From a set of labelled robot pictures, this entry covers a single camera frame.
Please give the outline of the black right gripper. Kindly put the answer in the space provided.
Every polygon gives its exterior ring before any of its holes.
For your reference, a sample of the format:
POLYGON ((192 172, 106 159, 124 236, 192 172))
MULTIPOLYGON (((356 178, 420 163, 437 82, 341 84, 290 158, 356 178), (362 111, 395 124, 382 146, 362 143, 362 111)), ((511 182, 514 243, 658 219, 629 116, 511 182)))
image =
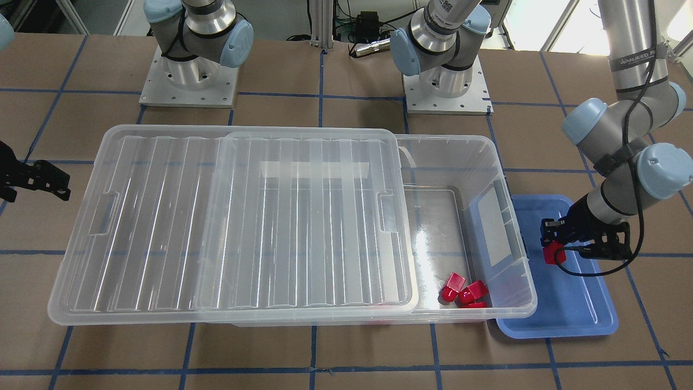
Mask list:
POLYGON ((8 144, 1 142, 1 198, 14 203, 16 188, 49 192, 63 202, 71 198, 69 182, 71 176, 46 160, 37 160, 32 165, 17 160, 8 144))

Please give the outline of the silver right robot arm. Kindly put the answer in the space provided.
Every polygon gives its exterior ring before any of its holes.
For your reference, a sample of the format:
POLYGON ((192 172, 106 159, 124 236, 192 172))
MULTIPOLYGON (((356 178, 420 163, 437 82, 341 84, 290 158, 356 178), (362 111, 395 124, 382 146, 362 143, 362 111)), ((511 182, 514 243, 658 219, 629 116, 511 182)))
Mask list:
MULTIPOLYGON (((232 1, 143 1, 158 42, 139 103, 148 107, 231 108, 238 68, 253 45, 253 26, 232 1)), ((2 141, 1 197, 16 188, 71 197, 71 176, 45 160, 29 165, 2 141)))

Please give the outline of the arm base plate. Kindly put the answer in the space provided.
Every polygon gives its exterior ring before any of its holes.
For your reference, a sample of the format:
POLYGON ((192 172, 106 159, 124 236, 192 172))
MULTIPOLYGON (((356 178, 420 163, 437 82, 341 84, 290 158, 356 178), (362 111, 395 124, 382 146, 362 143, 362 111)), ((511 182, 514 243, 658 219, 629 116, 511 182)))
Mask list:
POLYGON ((415 76, 402 76, 408 113, 486 115, 494 112, 479 57, 471 68, 442 66, 415 76))
POLYGON ((139 103, 148 107, 233 108, 238 68, 202 57, 177 62, 156 48, 139 103))

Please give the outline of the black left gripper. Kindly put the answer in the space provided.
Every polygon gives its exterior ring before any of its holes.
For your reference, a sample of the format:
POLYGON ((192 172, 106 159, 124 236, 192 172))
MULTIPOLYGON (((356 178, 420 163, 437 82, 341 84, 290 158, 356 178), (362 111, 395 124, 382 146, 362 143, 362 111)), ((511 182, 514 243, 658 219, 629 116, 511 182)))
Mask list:
POLYGON ((626 259, 631 257, 630 225, 606 224, 595 217, 587 206, 587 196, 582 197, 558 220, 542 219, 540 244, 559 242, 564 246, 574 242, 588 242, 580 255, 589 259, 626 259))

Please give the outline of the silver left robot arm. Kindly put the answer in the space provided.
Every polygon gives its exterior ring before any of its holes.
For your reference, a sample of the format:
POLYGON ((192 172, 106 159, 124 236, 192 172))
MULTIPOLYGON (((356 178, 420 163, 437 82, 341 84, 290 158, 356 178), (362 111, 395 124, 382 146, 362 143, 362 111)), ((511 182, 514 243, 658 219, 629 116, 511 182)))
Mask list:
MULTIPOLYGON (((565 261, 569 243, 583 242, 584 258, 632 260, 627 220, 691 183, 691 157, 673 144, 646 137, 682 113, 687 97, 669 81, 666 46, 653 1, 599 1, 610 45, 609 69, 617 101, 579 104, 562 131, 604 178, 558 220, 544 219, 541 245, 548 264, 565 261)), ((390 35, 392 59, 404 76, 420 76, 436 95, 466 92, 473 62, 492 18, 478 1, 430 1, 390 35)))

